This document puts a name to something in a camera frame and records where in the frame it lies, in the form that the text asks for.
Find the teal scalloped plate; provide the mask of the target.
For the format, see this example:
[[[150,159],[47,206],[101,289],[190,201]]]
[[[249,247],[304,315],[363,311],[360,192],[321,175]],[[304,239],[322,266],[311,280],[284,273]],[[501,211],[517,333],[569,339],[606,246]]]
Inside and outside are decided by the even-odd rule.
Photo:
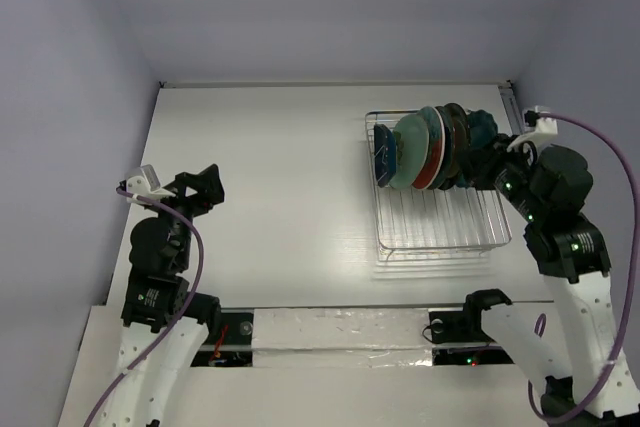
[[[486,147],[498,135],[498,126],[493,115],[485,110],[469,111],[467,121],[472,150]]]

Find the brown rim cream plate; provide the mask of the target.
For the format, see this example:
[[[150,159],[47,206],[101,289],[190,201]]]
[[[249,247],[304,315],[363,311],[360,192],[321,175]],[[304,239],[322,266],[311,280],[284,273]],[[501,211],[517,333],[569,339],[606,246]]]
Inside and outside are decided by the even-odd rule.
[[[453,124],[454,148],[452,165],[447,174],[448,186],[453,187],[461,175],[459,155],[470,146],[470,127],[467,112],[457,103],[448,103],[444,109],[450,115]]]

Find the red teal floral plate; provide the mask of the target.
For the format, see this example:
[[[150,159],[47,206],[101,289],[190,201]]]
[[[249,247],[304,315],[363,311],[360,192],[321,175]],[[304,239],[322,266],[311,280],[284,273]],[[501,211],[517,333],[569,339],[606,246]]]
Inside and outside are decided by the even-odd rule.
[[[396,173],[390,181],[396,190],[434,185],[444,159],[444,122],[435,107],[427,106],[403,116],[393,127]]]

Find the dark blue leaf dish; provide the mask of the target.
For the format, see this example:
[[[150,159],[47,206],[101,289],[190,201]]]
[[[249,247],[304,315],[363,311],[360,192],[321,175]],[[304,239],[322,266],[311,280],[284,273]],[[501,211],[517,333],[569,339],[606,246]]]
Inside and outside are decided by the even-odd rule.
[[[374,172],[376,184],[387,187],[397,172],[397,145],[393,132],[384,124],[375,124]]]

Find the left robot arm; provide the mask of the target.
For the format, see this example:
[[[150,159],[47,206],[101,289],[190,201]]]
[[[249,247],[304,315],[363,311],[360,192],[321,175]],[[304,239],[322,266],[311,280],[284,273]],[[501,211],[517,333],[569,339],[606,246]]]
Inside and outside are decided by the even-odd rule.
[[[190,252],[205,252],[193,224],[223,203],[219,168],[181,172],[163,185],[150,165],[131,171],[117,193],[153,211],[130,233],[122,329],[114,380],[85,421],[88,426],[166,426],[194,357],[221,330],[217,297],[188,281]]]

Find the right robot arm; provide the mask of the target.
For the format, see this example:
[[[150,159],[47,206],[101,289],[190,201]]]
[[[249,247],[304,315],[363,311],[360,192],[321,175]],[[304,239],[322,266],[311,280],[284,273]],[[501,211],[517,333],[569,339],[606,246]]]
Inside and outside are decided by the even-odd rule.
[[[498,289],[467,296],[462,331],[488,335],[507,352],[547,425],[638,425],[639,389],[622,349],[628,319],[614,318],[606,243],[582,212],[593,186],[587,161],[556,145],[526,153],[517,137],[500,134],[460,162],[472,186],[497,190],[525,219],[524,240],[554,300],[569,360],[525,328]]]

